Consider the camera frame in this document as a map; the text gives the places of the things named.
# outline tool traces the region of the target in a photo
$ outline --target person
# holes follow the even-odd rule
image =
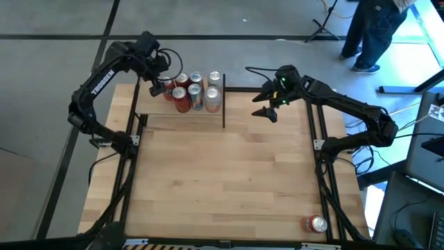
[[[361,0],[357,6],[340,60],[355,56],[352,71],[374,74],[378,59],[390,46],[393,34],[404,22],[416,0]]]

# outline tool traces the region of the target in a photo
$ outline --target sneaker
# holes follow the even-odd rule
[[[373,65],[372,67],[369,67],[368,69],[360,69],[356,66],[353,66],[352,71],[358,74],[374,74],[378,72],[381,69],[379,65]]]
[[[341,54],[341,55],[339,55],[339,60],[347,60],[349,58],[352,58],[352,57],[355,57],[355,56],[359,56],[361,53],[362,53],[362,47],[358,47],[357,52],[356,52],[355,55],[349,56],[349,57],[345,57],[345,56],[342,56],[342,54]]]

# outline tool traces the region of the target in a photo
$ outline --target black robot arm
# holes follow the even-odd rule
[[[312,104],[326,105],[361,119],[367,130],[343,138],[328,137],[317,140],[318,152],[327,163],[333,163],[342,150],[373,145],[389,147],[392,145],[398,126],[383,107],[371,106],[346,95],[336,93],[327,84],[309,76],[300,76],[293,65],[279,68],[273,82],[267,81],[262,92],[254,102],[269,100],[270,106],[255,111],[252,115],[268,117],[272,122],[278,120],[275,108],[289,105],[292,101],[304,99]]]
[[[136,42],[113,42],[99,68],[72,94],[68,122],[82,133],[99,135],[111,141],[111,147],[123,157],[133,157],[135,148],[132,138],[122,131],[114,132],[98,123],[93,102],[120,71],[133,70],[144,81],[150,80],[153,83],[151,95],[162,93],[164,86],[157,81],[157,77],[168,70],[170,62],[157,53],[152,57],[159,46],[157,40],[147,31]]]

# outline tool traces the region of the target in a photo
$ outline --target tripod stand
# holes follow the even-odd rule
[[[336,6],[336,3],[337,3],[337,2],[338,2],[338,0],[334,0],[334,3],[333,3],[333,5],[332,5],[332,7],[328,8],[328,15],[327,15],[327,17],[325,18],[324,24],[321,25],[321,23],[318,22],[318,20],[313,19],[313,22],[315,22],[316,24],[318,24],[318,30],[315,31],[315,32],[313,33],[313,35],[311,35],[307,40],[305,40],[305,42],[310,42],[311,40],[313,40],[313,39],[314,39],[318,34],[320,34],[320,33],[327,33],[327,34],[330,34],[330,35],[331,35],[333,38],[335,38],[336,40],[340,40],[340,38],[339,38],[337,35],[331,33],[329,30],[327,30],[327,29],[325,28],[325,25],[327,25],[328,19],[329,19],[330,16],[332,15],[333,10],[334,10],[334,7]]]

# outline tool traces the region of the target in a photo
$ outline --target jeans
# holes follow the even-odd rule
[[[371,68],[388,49],[393,34],[406,17],[407,10],[400,13],[393,0],[361,0],[348,30],[342,56],[354,56],[362,42],[362,54],[355,67]]]

